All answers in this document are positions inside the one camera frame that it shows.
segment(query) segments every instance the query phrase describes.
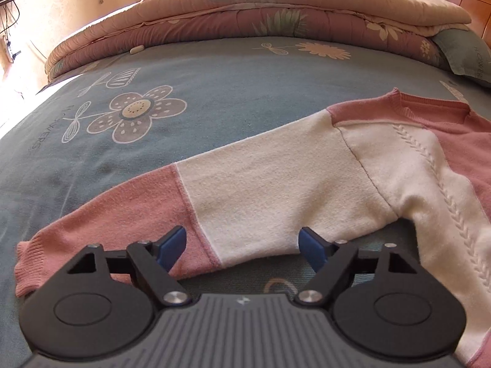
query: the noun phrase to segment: small white object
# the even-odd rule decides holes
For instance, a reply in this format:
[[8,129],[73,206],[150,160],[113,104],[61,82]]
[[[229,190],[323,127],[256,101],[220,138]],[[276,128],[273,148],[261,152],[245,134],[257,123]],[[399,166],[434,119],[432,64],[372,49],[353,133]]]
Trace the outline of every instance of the small white object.
[[303,290],[299,293],[299,299],[304,303],[317,303],[322,300],[322,297],[320,292],[313,289]]
[[242,296],[239,299],[237,299],[237,303],[239,303],[242,306],[245,306],[249,302],[250,302],[250,299],[247,296]]
[[164,295],[164,301],[168,304],[184,304],[188,301],[188,295],[184,292],[180,292],[178,290],[173,290],[172,292],[166,293]]
[[145,49],[145,46],[142,45],[137,45],[136,47],[133,47],[130,50],[130,55],[138,54],[139,52],[142,52]]

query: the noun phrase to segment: pink floral comforter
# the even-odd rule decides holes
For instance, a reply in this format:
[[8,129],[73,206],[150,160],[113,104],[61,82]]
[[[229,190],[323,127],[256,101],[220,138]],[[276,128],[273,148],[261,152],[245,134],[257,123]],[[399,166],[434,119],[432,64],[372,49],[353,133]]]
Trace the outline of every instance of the pink floral comforter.
[[45,69],[53,80],[138,45],[254,36],[333,41],[441,67],[426,37],[469,22],[464,9],[444,0],[142,0],[62,41]]

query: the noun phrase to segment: gray gripper base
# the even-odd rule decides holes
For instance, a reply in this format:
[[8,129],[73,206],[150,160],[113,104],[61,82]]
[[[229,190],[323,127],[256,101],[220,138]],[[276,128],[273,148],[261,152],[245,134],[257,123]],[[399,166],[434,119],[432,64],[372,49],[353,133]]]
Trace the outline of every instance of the gray gripper base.
[[204,294],[166,310],[140,343],[99,361],[62,362],[34,355],[25,368],[462,368],[453,357],[396,364],[364,355],[316,309],[284,294]]

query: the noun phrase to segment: sweater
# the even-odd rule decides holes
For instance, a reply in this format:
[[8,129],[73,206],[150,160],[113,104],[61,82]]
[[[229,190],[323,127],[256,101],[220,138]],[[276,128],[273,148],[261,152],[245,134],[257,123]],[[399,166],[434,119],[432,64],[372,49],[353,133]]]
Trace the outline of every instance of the sweater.
[[394,89],[122,183],[18,245],[16,294],[40,287],[89,243],[124,249],[174,225],[171,270],[190,277],[298,252],[309,226],[352,240],[414,222],[422,265],[463,304],[457,357],[491,366],[491,123],[457,101]]

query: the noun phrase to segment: pillow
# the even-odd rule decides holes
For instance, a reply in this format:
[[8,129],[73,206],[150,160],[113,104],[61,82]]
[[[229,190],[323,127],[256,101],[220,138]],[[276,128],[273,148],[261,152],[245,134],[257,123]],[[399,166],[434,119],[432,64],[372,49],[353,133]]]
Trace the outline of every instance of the pillow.
[[472,30],[448,29],[431,38],[448,60],[452,72],[491,88],[491,50]]

